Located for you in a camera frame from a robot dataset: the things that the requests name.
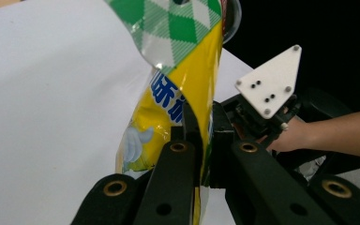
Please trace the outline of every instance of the brass bolt hole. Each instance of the brass bolt hole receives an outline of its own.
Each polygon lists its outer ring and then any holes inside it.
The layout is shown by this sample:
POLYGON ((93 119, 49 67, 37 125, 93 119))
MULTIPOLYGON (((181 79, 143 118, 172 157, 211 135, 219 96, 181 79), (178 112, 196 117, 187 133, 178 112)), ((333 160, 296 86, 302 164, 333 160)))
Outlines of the brass bolt hole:
POLYGON ((111 181, 108 183, 103 191, 104 194, 110 197, 121 195, 127 189, 127 183, 123 181, 111 181))
POLYGON ((172 207, 167 203, 162 203, 157 207, 157 213, 161 216, 168 216, 172 211, 172 207))
POLYGON ((251 143, 242 143, 239 148, 248 153, 254 153, 257 151, 257 147, 254 144, 251 143))
POLYGON ((291 208, 292 212, 299 216, 306 216, 308 214, 307 209, 301 204, 292 203, 289 207, 291 208))
POLYGON ((171 145, 171 150, 174 152, 184 152, 187 150, 187 147, 183 143, 174 143, 171 145))
POLYGON ((323 180, 322 186, 323 189, 325 189, 327 192, 339 198, 348 199, 351 198, 351 196, 353 195, 347 186, 337 181, 323 180))

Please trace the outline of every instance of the green plaid pattern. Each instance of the green plaid pattern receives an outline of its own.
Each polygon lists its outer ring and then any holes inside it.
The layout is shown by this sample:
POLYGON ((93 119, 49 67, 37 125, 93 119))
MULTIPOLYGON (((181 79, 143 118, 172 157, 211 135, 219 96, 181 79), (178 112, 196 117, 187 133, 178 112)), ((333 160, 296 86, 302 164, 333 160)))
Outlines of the green plaid pattern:
POLYGON ((169 75, 221 19, 219 0, 106 0, 148 63, 169 75))

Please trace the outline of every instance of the crinkled plastic packaging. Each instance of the crinkled plastic packaging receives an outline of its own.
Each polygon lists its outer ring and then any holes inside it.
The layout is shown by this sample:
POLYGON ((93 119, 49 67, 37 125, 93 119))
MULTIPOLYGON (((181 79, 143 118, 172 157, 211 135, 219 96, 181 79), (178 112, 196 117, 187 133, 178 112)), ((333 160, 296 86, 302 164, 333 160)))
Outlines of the crinkled plastic packaging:
MULTIPOLYGON (((153 66, 151 82, 119 146, 116 172, 138 178, 153 169, 163 145, 171 139, 171 127, 181 125, 182 106, 187 101, 202 136, 201 184, 207 186, 211 111, 223 43, 221 2, 106 1, 153 66)), ((194 224, 200 221, 199 194, 196 188, 194 224)))

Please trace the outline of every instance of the white table surface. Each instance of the white table surface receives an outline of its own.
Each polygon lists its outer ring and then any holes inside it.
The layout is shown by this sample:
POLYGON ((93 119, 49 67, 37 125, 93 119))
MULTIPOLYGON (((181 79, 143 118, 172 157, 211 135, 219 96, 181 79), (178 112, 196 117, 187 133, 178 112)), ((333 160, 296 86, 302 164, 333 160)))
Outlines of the white table surface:
MULTIPOLYGON (((102 0, 0 8, 0 225, 69 224, 117 146, 150 66, 102 0)), ((223 50, 215 100, 251 68, 223 50)), ((203 224, 233 224, 211 189, 203 224)))

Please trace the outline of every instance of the black background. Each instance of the black background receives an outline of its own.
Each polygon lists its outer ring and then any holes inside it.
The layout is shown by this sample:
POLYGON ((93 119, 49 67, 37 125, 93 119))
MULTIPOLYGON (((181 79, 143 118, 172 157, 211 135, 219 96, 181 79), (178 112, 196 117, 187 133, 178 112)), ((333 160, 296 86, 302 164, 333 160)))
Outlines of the black background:
POLYGON ((241 25, 226 50, 256 68, 298 44, 296 94, 319 88, 360 111, 360 1, 240 2, 241 25))

